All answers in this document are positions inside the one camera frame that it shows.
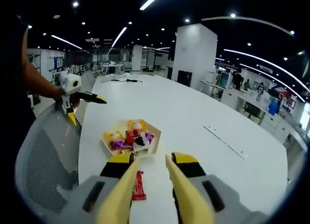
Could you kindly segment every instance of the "white robotic hand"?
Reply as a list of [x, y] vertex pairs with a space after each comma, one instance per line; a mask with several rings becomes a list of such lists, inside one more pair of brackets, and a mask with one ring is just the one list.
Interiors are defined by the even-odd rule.
[[77, 126], [77, 120], [74, 116], [74, 111], [70, 103], [70, 95], [76, 93], [77, 97], [87, 102], [95, 102], [99, 104], [106, 104], [102, 97], [92, 93], [82, 93], [81, 90], [81, 77], [75, 74], [68, 74], [67, 71], [63, 71], [60, 74], [61, 88], [65, 91], [65, 95], [62, 96], [62, 109], [69, 116], [70, 120], [75, 126]]

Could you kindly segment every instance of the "long white conference table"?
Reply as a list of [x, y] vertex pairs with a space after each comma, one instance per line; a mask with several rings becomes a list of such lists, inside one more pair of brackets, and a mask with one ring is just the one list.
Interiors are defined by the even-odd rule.
[[100, 141], [102, 132], [120, 119], [144, 119], [162, 133], [157, 153], [141, 159], [147, 199], [132, 203], [130, 223], [178, 223], [164, 159], [173, 151], [195, 157], [206, 174], [233, 188], [249, 210], [268, 215], [278, 207], [285, 197], [287, 156], [273, 136], [199, 91], [159, 76], [135, 79], [143, 83], [96, 80], [93, 93], [107, 104], [90, 103], [86, 108], [78, 158], [80, 184], [99, 175], [110, 157]]

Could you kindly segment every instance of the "purple candy wrapper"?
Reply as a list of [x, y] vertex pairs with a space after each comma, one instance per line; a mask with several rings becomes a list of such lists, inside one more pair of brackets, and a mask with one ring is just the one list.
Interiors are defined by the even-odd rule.
[[132, 146], [126, 145], [124, 141], [111, 142], [111, 149], [112, 150], [127, 149], [127, 148], [132, 148]]
[[150, 133], [145, 133], [145, 137], [147, 140], [150, 141], [150, 143], [152, 142], [152, 139], [155, 137], [154, 134], [150, 134]]

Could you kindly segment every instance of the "person's arm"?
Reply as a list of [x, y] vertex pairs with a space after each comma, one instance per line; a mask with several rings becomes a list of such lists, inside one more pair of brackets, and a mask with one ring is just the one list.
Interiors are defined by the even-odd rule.
[[44, 97], [53, 99], [60, 98], [62, 95], [64, 95], [64, 90], [49, 83], [36, 71], [33, 64], [29, 62], [27, 54], [27, 37], [28, 29], [24, 34], [22, 45], [23, 80], [25, 81], [27, 88]]

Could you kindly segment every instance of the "window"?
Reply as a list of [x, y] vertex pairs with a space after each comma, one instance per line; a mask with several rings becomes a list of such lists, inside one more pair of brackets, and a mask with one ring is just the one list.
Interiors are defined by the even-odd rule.
[[306, 130], [309, 120], [310, 120], [310, 104], [306, 103], [304, 112], [302, 113], [301, 120], [300, 120], [303, 130]]

